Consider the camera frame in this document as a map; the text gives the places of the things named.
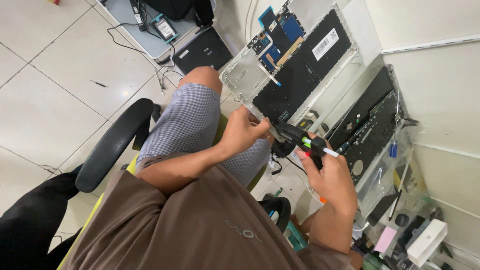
gray table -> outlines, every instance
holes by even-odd
[[[98,4],[103,6],[99,0],[96,0]],[[212,8],[215,9],[216,3],[215,0],[211,0]],[[107,8],[107,13],[112,16],[114,20],[120,23],[130,23],[136,24],[137,21],[133,15],[132,6],[130,5],[130,0],[108,0],[105,2]],[[159,12],[152,9],[150,6],[146,5],[147,12],[147,25],[149,31],[153,34],[156,34],[155,30],[148,24],[153,18],[159,15]],[[177,30],[179,36],[176,38],[175,43],[181,40],[185,35],[190,31],[196,28],[195,23],[191,22],[172,22],[173,26]],[[142,32],[138,29],[137,26],[133,25],[124,25],[125,30],[133,37],[133,39],[138,43],[138,45],[153,59],[158,59],[164,53],[166,53],[171,46],[165,44],[161,39],[152,36],[147,32]]]

brown t-shirt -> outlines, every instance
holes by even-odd
[[[314,245],[295,253],[258,202],[217,165],[169,199],[126,170],[116,173],[61,269],[353,269],[349,263]]]

black pants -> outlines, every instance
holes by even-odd
[[[53,236],[77,195],[80,167],[43,182],[0,218],[0,269],[56,269],[80,230],[48,253]]]

black bag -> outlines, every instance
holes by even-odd
[[[198,27],[211,26],[214,18],[210,0],[144,0],[168,19],[194,20]]]

gray shorts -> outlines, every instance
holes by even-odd
[[[145,157],[175,152],[194,153],[212,146],[220,117],[220,96],[212,89],[186,83],[173,92],[172,100],[145,141],[137,166]],[[221,165],[242,182],[252,181],[268,162],[270,144],[258,139],[248,150]]]

